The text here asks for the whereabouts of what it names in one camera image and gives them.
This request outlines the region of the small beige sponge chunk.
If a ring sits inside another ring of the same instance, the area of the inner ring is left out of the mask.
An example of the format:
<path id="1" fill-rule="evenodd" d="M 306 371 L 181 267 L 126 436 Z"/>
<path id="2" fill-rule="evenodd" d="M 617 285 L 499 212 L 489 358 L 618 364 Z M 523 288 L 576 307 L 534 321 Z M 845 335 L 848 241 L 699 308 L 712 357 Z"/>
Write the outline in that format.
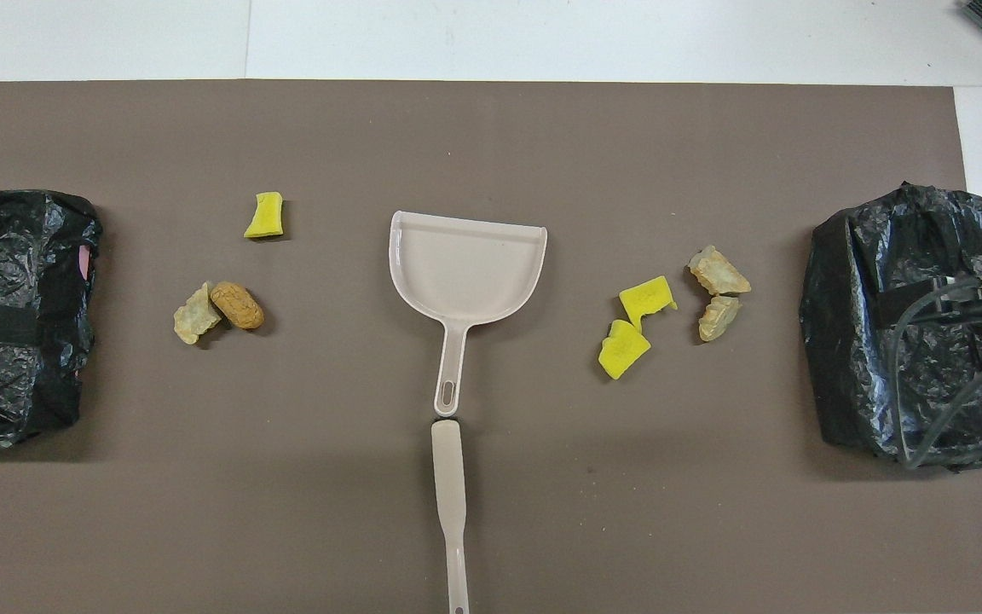
<path id="1" fill-rule="evenodd" d="M 737 318 L 741 308 L 742 300 L 739 297 L 712 296 L 697 322 L 699 339 L 708 343 L 720 338 Z"/>

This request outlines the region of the large beige sponge chunk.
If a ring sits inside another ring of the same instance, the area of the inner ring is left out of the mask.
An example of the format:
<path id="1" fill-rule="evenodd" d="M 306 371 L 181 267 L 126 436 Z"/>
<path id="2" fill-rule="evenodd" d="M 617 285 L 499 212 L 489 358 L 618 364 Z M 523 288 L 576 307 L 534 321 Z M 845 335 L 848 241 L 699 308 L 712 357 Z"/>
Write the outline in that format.
<path id="1" fill-rule="evenodd" d="M 739 296 L 752 291 L 747 277 L 714 245 L 690 258 L 687 268 L 712 296 Z"/>

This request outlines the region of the brown bread-shaped sponge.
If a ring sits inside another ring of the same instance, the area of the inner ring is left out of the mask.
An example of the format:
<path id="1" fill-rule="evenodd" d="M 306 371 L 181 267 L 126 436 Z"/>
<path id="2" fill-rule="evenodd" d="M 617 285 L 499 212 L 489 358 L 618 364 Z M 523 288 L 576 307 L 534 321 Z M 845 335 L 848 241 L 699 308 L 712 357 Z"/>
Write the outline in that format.
<path id="1" fill-rule="evenodd" d="M 208 292 L 211 302 L 238 329 L 256 330 L 265 323 L 263 308 L 248 288 L 234 282 L 218 282 Z"/>

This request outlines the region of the yellow sponge piece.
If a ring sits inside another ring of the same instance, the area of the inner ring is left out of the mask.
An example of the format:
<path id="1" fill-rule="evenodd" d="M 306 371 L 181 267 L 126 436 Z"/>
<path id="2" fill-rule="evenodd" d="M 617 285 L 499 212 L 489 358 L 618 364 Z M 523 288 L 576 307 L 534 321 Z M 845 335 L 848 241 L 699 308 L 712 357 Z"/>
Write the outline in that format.
<path id="1" fill-rule="evenodd" d="M 647 282 L 620 291 L 617 296 L 619 296 L 625 314 L 627 314 L 628 322 L 639 333 L 643 332 L 642 321 L 644 317 L 657 314 L 666 308 L 679 309 L 677 300 L 672 296 L 667 277 L 664 275 L 656 276 Z"/>
<path id="2" fill-rule="evenodd" d="M 280 192 L 258 192 L 256 210 L 243 232 L 243 237 L 247 240 L 266 240 L 283 235 L 283 203 L 283 194 Z"/>
<path id="3" fill-rule="evenodd" d="M 612 379 L 619 380 L 651 344 L 631 322 L 613 320 L 598 352 L 598 364 Z"/>

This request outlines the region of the beige plastic dustpan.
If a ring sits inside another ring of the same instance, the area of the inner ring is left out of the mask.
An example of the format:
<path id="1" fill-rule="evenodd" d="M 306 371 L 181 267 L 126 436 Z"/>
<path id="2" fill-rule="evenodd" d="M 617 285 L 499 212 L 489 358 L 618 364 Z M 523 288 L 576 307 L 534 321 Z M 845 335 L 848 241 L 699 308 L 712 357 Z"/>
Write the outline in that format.
<path id="1" fill-rule="evenodd" d="M 546 227 L 393 214 L 390 279 L 413 310 L 443 330 L 433 400 L 440 419 L 459 411 L 469 331 L 506 319 L 526 304 L 540 280 L 546 246 Z"/>

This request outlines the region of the beige hand brush black bristles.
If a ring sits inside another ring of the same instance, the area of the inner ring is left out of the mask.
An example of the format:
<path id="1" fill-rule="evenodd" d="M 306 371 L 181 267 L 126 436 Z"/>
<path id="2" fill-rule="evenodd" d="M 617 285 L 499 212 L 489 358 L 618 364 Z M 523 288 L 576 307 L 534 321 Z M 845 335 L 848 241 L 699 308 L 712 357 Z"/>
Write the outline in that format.
<path id="1" fill-rule="evenodd" d="M 431 441 L 436 508 L 447 555 L 449 614 L 471 614 L 465 556 L 466 482 L 459 422 L 434 422 Z"/>

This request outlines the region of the black bag bin pink spot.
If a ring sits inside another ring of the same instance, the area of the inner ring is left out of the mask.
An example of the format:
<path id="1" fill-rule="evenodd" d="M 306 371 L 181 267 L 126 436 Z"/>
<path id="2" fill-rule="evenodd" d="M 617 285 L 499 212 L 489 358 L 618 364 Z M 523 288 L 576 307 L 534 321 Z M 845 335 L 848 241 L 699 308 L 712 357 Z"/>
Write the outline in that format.
<path id="1" fill-rule="evenodd" d="M 0 345 L 0 447 L 78 422 L 102 234 L 85 198 L 0 190 L 0 304 L 37 311 L 40 329 L 40 345 Z"/>

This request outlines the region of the black bag lined bin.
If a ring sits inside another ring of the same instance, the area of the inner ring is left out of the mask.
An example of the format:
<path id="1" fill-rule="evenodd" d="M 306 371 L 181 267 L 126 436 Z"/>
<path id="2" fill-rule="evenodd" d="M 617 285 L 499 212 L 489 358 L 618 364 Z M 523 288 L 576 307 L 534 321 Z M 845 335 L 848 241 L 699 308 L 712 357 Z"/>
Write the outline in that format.
<path id="1" fill-rule="evenodd" d="M 905 183 L 813 230 L 799 318 L 823 440 L 908 466 L 982 467 L 982 323 L 892 329 L 870 297 L 982 275 L 982 197 Z"/>

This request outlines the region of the brown table mat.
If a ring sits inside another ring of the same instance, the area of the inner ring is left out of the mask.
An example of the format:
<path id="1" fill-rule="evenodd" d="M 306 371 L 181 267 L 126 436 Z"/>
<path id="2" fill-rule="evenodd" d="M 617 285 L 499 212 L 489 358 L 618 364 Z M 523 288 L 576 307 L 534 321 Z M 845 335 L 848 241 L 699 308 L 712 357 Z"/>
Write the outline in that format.
<path id="1" fill-rule="evenodd" d="M 812 229 L 902 182 L 965 187 L 947 87 L 0 83 L 0 189 L 105 229 L 81 420 L 0 449 L 0 611 L 445 613 L 442 330 L 390 280 L 397 210 L 549 233 L 466 347 L 476 613 L 982 611 L 982 469 L 823 443 L 808 384 Z M 284 234 L 247 240 L 268 191 Z M 710 245 L 752 291 L 704 343 Z M 679 309 L 612 380 L 659 275 Z M 204 282 L 264 325 L 180 341 Z"/>

